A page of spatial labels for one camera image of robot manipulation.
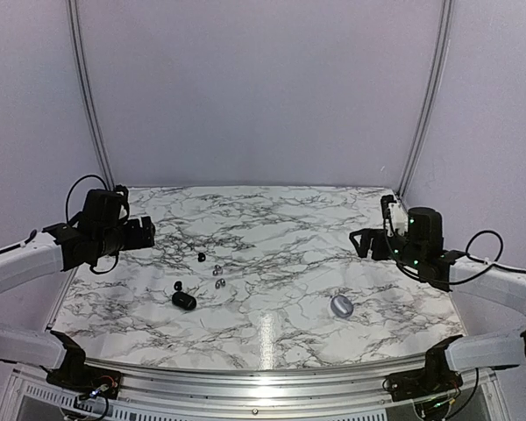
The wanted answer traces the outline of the purple earbud charging case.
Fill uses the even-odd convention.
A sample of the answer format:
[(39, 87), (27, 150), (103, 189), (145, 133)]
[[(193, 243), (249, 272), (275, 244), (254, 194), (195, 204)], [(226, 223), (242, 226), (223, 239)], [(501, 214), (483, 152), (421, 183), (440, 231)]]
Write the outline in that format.
[(354, 305), (349, 298), (336, 295), (330, 301), (331, 311), (339, 318), (349, 318), (354, 312)]

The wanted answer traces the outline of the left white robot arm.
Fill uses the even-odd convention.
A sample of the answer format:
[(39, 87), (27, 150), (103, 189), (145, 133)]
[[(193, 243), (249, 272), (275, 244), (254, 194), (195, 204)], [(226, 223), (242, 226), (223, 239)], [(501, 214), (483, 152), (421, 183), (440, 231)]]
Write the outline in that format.
[[(0, 295), (35, 279), (82, 265), (96, 269), (105, 256), (151, 248), (155, 226), (149, 217), (132, 218), (128, 190), (92, 189), (82, 210), (66, 223), (34, 231), (26, 240), (0, 249)], [(0, 360), (58, 370), (72, 389), (92, 384), (83, 350), (61, 332), (37, 332), (0, 323)]]

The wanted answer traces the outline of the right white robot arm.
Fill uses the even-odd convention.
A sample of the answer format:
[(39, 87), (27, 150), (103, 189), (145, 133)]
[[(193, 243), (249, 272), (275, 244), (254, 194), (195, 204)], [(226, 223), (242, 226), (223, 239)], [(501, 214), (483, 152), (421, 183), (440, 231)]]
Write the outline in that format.
[[(526, 269), (482, 260), (469, 251), (444, 249), (441, 214), (427, 207), (403, 210), (390, 196), (381, 202), (382, 226), (350, 232), (357, 255), (391, 260), (409, 279), (442, 292), (458, 292), (500, 304), (526, 317)], [(436, 347), (435, 359), (418, 373), (416, 384), (434, 393), (452, 372), (526, 366), (526, 326), (511, 331), (459, 336)]]

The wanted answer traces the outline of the black earbud charging case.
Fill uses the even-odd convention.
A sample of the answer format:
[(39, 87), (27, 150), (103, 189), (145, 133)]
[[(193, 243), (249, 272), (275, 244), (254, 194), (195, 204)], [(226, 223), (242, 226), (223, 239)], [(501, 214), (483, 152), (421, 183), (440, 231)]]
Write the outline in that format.
[(196, 299), (182, 291), (175, 291), (173, 293), (172, 304), (186, 311), (194, 310), (197, 306)]

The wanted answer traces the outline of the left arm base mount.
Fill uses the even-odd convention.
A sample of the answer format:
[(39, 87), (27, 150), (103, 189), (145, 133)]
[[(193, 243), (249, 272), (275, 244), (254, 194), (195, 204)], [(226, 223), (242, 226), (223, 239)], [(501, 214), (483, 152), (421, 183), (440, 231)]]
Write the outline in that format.
[(66, 353), (58, 368), (46, 368), (46, 381), (49, 384), (81, 394), (90, 394), (105, 385), (107, 389), (101, 394), (108, 399), (117, 398), (122, 380), (119, 371), (90, 366), (84, 350), (66, 333), (50, 333), (61, 342)]

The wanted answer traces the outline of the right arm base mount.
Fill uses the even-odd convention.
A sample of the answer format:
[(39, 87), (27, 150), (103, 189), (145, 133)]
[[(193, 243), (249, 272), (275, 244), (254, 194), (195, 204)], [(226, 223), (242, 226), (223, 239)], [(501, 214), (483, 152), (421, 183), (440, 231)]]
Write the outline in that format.
[(394, 402), (457, 390), (463, 385), (462, 377), (449, 368), (444, 352), (460, 338), (455, 335), (438, 342), (426, 351), (423, 367), (387, 375), (382, 388)]

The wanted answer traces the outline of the aluminium front rail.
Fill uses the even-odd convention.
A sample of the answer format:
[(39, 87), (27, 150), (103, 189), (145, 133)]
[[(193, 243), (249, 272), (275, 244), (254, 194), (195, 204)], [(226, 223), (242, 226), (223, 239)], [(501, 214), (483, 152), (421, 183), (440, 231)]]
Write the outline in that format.
[[(104, 420), (421, 420), (416, 414), (435, 397), (394, 402), (387, 375), (423, 366), (420, 355), (338, 367), (285, 370), (185, 370), (92, 360), (91, 365), (122, 374), (118, 397), (109, 399)], [(480, 369), (472, 400), (474, 371), (464, 384), (450, 420), (510, 420), (496, 375)], [(77, 413), (92, 419), (103, 400), (75, 408), (77, 393), (46, 383), (39, 369), (13, 369), (0, 405), (0, 420), (62, 420)]]

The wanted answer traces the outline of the left aluminium corner post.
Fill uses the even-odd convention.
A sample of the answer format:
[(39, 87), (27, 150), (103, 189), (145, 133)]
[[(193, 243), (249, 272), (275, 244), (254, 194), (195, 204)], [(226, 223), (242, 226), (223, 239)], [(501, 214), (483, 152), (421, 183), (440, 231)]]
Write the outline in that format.
[(109, 188), (114, 188), (116, 184), (115, 178), (109, 161), (102, 127), (97, 115), (91, 77), (89, 75), (79, 2), (75, 0), (67, 0), (66, 6), (68, 15), (68, 29), (70, 32), (71, 46), (75, 59), (75, 71), (81, 93), (84, 116), (89, 128), (89, 134), (99, 166), (100, 175), (106, 181), (106, 184)]

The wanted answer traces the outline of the aluminium corner post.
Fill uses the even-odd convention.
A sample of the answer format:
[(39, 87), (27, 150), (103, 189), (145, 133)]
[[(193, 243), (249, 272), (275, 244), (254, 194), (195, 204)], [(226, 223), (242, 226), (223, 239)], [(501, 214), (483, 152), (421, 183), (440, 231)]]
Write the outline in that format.
[(414, 130), (413, 139), (409, 148), (408, 156), (402, 170), (402, 177), (398, 184), (397, 194), (399, 198), (405, 198), (409, 192), (413, 176), (416, 172), (421, 151), (425, 145), (430, 119), (435, 107), (437, 94), (439, 92), (444, 66), (451, 40), (452, 19), (455, 9), (455, 1), (444, 0), (441, 2), (440, 16), (437, 26), (434, 52), (430, 64), (427, 85), (423, 96), (422, 105)]
[(116, 184), (115, 178), (109, 161), (102, 127), (97, 115), (91, 77), (89, 75), (79, 2), (75, 0), (67, 0), (66, 6), (68, 15), (68, 29), (70, 32), (71, 46), (75, 59), (75, 71), (81, 93), (84, 116), (89, 128), (89, 134), (99, 166), (100, 175), (106, 181), (106, 184), (109, 188), (114, 188)]

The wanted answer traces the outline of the right aluminium corner post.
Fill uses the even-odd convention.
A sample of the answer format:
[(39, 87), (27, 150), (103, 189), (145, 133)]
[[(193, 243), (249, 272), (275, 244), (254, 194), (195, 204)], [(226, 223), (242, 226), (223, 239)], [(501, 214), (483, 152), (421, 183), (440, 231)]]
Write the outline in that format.
[(441, 2), (440, 16), (437, 26), (434, 52), (430, 64), (427, 85), (423, 96), (422, 105), (414, 130), (413, 139), (409, 148), (408, 156), (402, 170), (402, 177), (398, 184), (397, 194), (399, 198), (405, 198), (409, 192), (413, 176), (416, 172), (421, 151), (425, 145), (430, 119), (435, 107), (437, 94), (439, 92), (444, 66), (451, 40), (452, 19), (455, 9), (455, 1), (444, 0)]

